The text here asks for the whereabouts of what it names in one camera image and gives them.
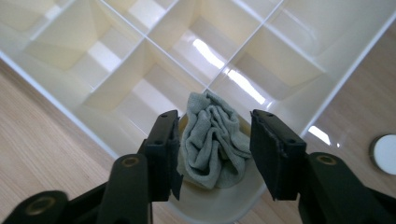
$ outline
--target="gray cloth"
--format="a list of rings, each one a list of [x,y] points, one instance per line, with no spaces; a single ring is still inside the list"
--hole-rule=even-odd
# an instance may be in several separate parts
[[[238,183],[251,154],[249,138],[239,131],[236,111],[214,93],[193,92],[187,116],[177,170],[205,189],[228,188]]]

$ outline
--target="white round object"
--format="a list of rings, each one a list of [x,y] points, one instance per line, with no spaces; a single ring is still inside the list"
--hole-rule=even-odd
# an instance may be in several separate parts
[[[382,171],[396,175],[396,134],[378,138],[371,150],[375,164]]]

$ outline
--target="wood grain surface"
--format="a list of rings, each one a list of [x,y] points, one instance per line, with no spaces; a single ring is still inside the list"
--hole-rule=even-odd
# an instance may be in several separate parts
[[[9,67],[0,65],[0,220],[40,191],[59,189],[73,199],[106,182],[113,160]],[[329,141],[308,133],[308,152],[340,157],[364,185],[396,197],[396,176],[382,173],[368,156],[374,138],[396,133],[396,23],[315,126]],[[155,223],[184,223],[165,203],[153,207]],[[268,192],[238,221],[301,222],[297,202],[273,202]]]

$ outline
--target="wooden table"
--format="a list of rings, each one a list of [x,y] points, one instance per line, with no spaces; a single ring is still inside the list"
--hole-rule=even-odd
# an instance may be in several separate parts
[[[69,199],[107,181],[113,160],[29,84],[0,64],[0,220],[27,197],[59,189]],[[396,133],[396,23],[394,22],[308,133],[308,152],[343,159],[364,185],[396,197],[396,176],[372,165],[368,146]],[[184,223],[164,203],[155,223]],[[301,223],[297,202],[272,202],[265,192],[238,223]]]

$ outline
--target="white tray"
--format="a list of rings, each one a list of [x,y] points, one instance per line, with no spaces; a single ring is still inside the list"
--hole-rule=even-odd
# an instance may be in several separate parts
[[[273,112],[303,136],[396,17],[394,0],[2,0],[0,56],[111,156],[190,92]],[[183,185],[189,222],[240,218],[265,186]]]

